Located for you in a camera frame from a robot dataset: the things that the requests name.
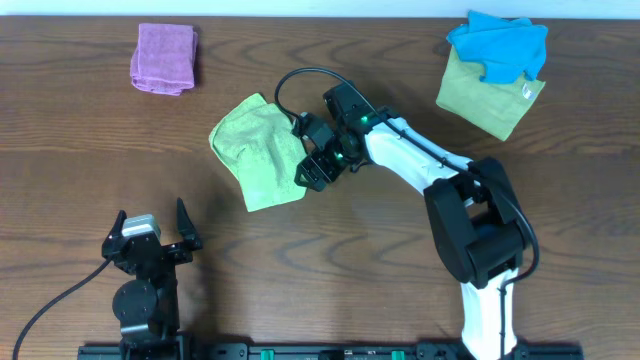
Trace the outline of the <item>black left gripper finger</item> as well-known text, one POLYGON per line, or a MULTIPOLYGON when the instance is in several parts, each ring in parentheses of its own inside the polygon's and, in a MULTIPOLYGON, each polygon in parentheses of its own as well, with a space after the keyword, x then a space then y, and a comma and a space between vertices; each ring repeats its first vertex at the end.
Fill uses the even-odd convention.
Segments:
POLYGON ((177 229, 189 250, 200 250, 203 247, 200 236, 188 216, 184 201, 178 197, 176 201, 177 229))
POLYGON ((120 238, 122 236, 122 228, 124 226, 124 222, 126 219, 127 219, 126 212, 124 210, 120 210, 116 216, 114 225, 108 234, 109 238, 120 238))

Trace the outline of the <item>light green cloth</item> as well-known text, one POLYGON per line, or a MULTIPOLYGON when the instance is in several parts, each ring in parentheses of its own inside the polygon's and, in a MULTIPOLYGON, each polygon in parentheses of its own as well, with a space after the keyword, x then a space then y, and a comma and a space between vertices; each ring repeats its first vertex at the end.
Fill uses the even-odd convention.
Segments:
POLYGON ((254 93, 211 131, 210 147, 238 181, 249 212, 305 196, 306 189, 294 178, 306 152, 292 129, 275 104, 254 93))

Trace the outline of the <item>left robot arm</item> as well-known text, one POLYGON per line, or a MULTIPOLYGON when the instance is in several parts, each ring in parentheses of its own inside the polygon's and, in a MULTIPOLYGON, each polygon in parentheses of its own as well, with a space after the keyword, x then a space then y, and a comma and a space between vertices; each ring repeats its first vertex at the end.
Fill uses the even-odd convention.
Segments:
POLYGON ((119 356, 129 360, 179 360, 191 357, 191 338, 180 328, 178 265, 193 261, 203 247, 182 199, 176 201, 182 240, 163 245, 151 214, 129 218, 121 210, 102 244, 102 256, 133 279, 115 293, 112 310, 120 322, 119 356))

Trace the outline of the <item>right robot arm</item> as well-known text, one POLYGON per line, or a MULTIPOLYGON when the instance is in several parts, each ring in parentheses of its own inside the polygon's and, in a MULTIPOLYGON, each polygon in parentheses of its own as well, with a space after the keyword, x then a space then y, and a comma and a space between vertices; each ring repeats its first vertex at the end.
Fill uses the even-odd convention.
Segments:
POLYGON ((422 193, 440 260, 460 283, 462 342, 476 359, 504 359, 516 348, 513 287, 536 237, 502 165, 455 155, 414 131, 388 107, 376 108, 350 81, 323 96, 334 124, 311 113, 293 133, 314 145, 297 184, 320 192, 364 164, 391 170, 422 193))

